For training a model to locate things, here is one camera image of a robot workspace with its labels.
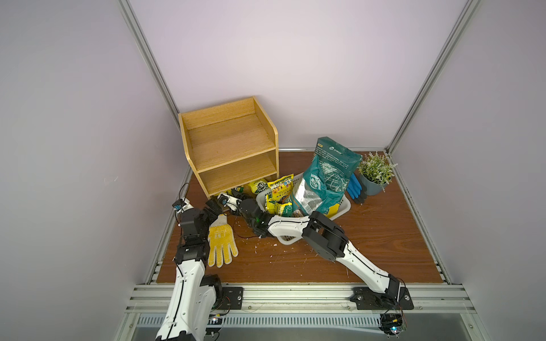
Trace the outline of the white plastic basket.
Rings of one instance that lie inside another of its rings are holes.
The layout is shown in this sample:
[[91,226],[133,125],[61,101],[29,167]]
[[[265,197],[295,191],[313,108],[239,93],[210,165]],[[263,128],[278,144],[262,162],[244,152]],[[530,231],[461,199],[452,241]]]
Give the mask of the white plastic basket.
[[[293,179],[294,187],[297,187],[301,183],[302,179],[303,179],[303,173],[295,175]],[[271,193],[271,190],[267,189],[259,193],[256,197],[257,204],[262,211],[266,211],[265,197],[266,195],[270,193]],[[329,210],[326,216],[331,220],[335,220],[336,218],[341,217],[342,215],[347,213],[350,209],[351,209],[350,200],[346,196],[343,196],[339,204],[333,206],[331,210]],[[301,240],[302,237],[281,236],[281,237],[277,237],[277,239],[279,240],[281,244],[291,245]]]

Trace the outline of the green yellow fertilizer bag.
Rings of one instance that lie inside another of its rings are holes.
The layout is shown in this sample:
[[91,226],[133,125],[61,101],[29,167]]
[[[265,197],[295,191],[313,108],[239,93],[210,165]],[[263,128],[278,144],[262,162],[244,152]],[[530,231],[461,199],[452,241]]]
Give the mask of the green yellow fertilizer bag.
[[341,202],[362,160],[360,154],[328,136],[318,138],[311,165],[289,196],[294,214],[305,217],[317,211],[327,215]]

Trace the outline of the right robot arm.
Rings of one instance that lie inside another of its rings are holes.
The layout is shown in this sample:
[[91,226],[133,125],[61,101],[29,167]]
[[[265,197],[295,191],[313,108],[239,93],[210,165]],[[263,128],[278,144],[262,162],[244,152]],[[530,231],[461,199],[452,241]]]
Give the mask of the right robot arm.
[[411,301],[404,282],[361,254],[344,230],[324,214],[314,211],[306,217],[282,217],[262,210],[251,198],[240,200],[221,193],[217,199],[241,215],[256,236],[276,238],[285,245],[304,240],[319,256],[344,265],[365,282],[380,302],[399,306]]

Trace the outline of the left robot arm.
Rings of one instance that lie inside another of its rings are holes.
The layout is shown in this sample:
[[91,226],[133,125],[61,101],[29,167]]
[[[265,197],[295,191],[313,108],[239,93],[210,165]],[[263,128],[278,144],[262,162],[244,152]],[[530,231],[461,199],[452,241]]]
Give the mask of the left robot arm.
[[223,294],[219,277],[206,275],[209,227],[218,215],[210,208],[194,208],[187,199],[177,200],[173,208],[181,228],[181,241],[173,259],[176,281],[155,339],[203,340],[210,312]]

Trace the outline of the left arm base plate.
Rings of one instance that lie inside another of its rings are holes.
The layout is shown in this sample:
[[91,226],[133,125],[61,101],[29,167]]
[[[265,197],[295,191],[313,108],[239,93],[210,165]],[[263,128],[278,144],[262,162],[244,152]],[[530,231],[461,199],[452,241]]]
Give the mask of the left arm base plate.
[[244,288],[240,286],[227,287],[223,289],[222,297],[218,298],[212,311],[239,311],[243,308]]

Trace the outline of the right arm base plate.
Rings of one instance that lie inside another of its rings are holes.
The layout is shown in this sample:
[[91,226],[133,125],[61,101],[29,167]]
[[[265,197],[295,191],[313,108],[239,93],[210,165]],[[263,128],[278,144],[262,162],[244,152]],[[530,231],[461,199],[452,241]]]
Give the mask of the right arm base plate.
[[413,310],[415,308],[407,287],[402,286],[398,301],[391,300],[386,295],[371,291],[368,287],[354,287],[349,301],[356,304],[358,310]]

